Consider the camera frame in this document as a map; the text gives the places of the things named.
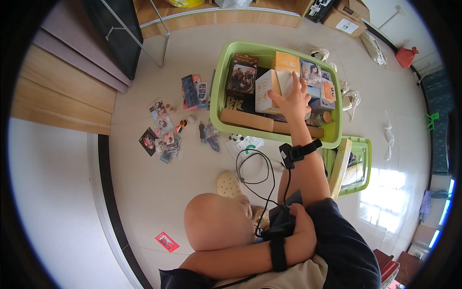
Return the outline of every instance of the curtain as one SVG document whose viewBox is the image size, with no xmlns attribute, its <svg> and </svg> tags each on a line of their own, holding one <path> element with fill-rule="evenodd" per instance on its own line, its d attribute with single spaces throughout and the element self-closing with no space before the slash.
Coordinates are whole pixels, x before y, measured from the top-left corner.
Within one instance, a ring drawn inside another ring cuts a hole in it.
<svg viewBox="0 0 462 289">
<path fill-rule="evenodd" d="M 432 174 L 447 175 L 446 160 L 446 128 L 448 112 L 454 107 L 453 93 L 446 70 L 440 70 L 426 76 L 422 84 L 427 94 L 429 114 L 438 112 L 439 119 L 435 121 L 433 131 L 433 166 Z"/>
</svg>

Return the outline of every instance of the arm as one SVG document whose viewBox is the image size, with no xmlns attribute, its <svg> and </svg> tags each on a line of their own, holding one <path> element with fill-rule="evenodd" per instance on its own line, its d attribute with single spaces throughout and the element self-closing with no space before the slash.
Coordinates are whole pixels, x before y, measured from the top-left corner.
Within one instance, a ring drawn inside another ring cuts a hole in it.
<svg viewBox="0 0 462 289">
<path fill-rule="evenodd" d="M 290 214 L 296 216 L 295 230 L 285 238 L 284 250 L 287 266 L 294 266 L 314 255 L 316 235 L 313 221 L 302 205 L 290 206 Z M 215 280 L 264 273 L 272 268 L 269 242 L 194 252 L 180 266 Z"/>
<path fill-rule="evenodd" d="M 295 72 L 292 73 L 292 77 L 294 84 L 290 95 L 283 97 L 273 91 L 270 91 L 268 95 L 278 104 L 290 125 L 292 145 L 294 147 L 305 146 L 312 142 L 304 121 L 305 114 L 311 111 L 308 106 L 311 96 L 307 94 L 306 81 L 303 78 L 299 80 Z M 308 154 L 303 160 L 296 162 L 293 173 L 297 174 L 298 179 L 301 180 L 300 191 L 305 208 L 312 203 L 330 198 L 329 183 L 318 152 Z"/>
</svg>

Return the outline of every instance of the green plastic storage bin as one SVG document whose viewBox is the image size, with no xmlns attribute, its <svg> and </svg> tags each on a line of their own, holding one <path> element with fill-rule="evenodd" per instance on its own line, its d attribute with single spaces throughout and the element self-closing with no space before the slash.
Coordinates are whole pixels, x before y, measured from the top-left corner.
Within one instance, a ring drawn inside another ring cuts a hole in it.
<svg viewBox="0 0 462 289">
<path fill-rule="evenodd" d="M 340 97 L 339 78 L 335 70 L 327 63 L 319 61 L 314 57 L 284 47 L 259 42 L 231 40 L 225 44 L 223 50 L 221 50 L 217 69 L 215 71 L 215 77 L 213 79 L 212 94 L 210 98 L 210 120 L 212 121 L 213 126 L 216 129 L 227 133 L 251 135 L 275 141 L 291 142 L 291 138 L 288 135 L 280 135 L 267 131 L 229 125 L 222 123 L 219 119 L 221 110 L 225 108 L 226 104 L 225 86 L 231 57 L 233 57 L 235 53 L 256 56 L 259 58 L 259 66 L 270 68 L 271 61 L 273 60 L 276 51 L 286 52 L 298 56 L 301 59 L 316 63 L 323 70 L 330 72 L 332 81 L 335 84 L 335 93 L 338 99 L 335 102 L 335 109 L 332 111 L 332 122 L 322 126 L 324 129 L 324 137 L 321 139 L 321 142 L 323 148 L 336 148 L 340 143 L 342 132 L 342 101 Z"/>
<path fill-rule="evenodd" d="M 369 179 L 371 178 L 371 168 L 372 168 L 372 144 L 371 141 L 355 136 L 342 136 L 342 138 L 350 139 L 353 142 L 351 147 L 351 152 L 356 156 L 356 160 L 353 163 L 357 164 L 359 162 L 363 163 L 363 177 L 359 182 L 349 185 L 343 189 L 340 189 L 339 196 L 355 193 L 362 191 L 367 188 L 369 184 Z M 327 180 L 330 180 L 330 174 L 334 167 L 335 158 L 337 154 L 331 149 L 325 149 L 323 154 L 324 165 L 327 170 Z"/>
</svg>

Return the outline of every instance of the glass jar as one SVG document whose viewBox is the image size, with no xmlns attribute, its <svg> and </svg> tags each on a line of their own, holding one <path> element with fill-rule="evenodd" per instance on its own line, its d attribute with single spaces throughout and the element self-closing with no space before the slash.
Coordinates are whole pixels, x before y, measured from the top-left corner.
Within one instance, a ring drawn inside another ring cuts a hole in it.
<svg viewBox="0 0 462 289">
<path fill-rule="evenodd" d="M 315 126 L 320 127 L 325 124 L 329 124 L 332 122 L 332 115 L 329 111 L 321 111 L 315 115 L 311 116 L 313 118 L 313 122 Z"/>
</svg>

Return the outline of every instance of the wooden shelf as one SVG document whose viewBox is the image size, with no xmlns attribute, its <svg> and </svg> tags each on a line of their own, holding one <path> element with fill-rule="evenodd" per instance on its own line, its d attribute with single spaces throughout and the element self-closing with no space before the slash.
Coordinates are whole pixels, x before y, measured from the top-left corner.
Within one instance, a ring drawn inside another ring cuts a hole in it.
<svg viewBox="0 0 462 289">
<path fill-rule="evenodd" d="M 177 8 L 168 3 L 165 0 L 153 0 L 154 4 L 157 7 L 157 10 L 159 11 L 159 14 L 162 18 L 166 17 L 171 18 L 172 16 L 178 14 L 178 16 L 183 16 L 183 15 L 188 15 L 196 12 L 201 12 L 203 10 L 204 12 L 210 8 L 216 8 L 217 10 L 220 10 L 219 6 L 215 3 L 212 2 L 212 4 L 209 3 L 208 0 L 206 0 L 203 4 L 194 6 L 192 8 Z M 257 10 L 258 8 L 261 8 L 263 11 L 270 11 L 270 12 L 288 12 L 288 15 L 291 16 L 298 16 L 301 17 L 301 14 L 304 13 L 304 7 L 307 6 L 307 4 L 300 5 L 299 2 L 304 2 L 304 1 L 297 1 L 297 0 L 260 0 L 258 3 L 252 2 L 250 4 L 250 9 L 249 11 L 252 10 Z M 135 3 L 135 10 L 136 15 L 138 17 L 138 22 L 141 27 L 145 27 L 146 25 L 155 23 L 158 21 L 158 17 L 156 12 L 154 11 L 154 8 L 152 7 L 151 3 L 149 0 L 134 0 Z"/>
<path fill-rule="evenodd" d="M 217 23 L 263 23 L 297 27 L 314 0 L 258 0 L 246 9 L 221 9 L 206 0 L 192 8 L 177 8 L 165 0 L 152 0 L 171 30 Z M 144 38 L 165 32 L 149 0 L 133 0 Z"/>
</svg>

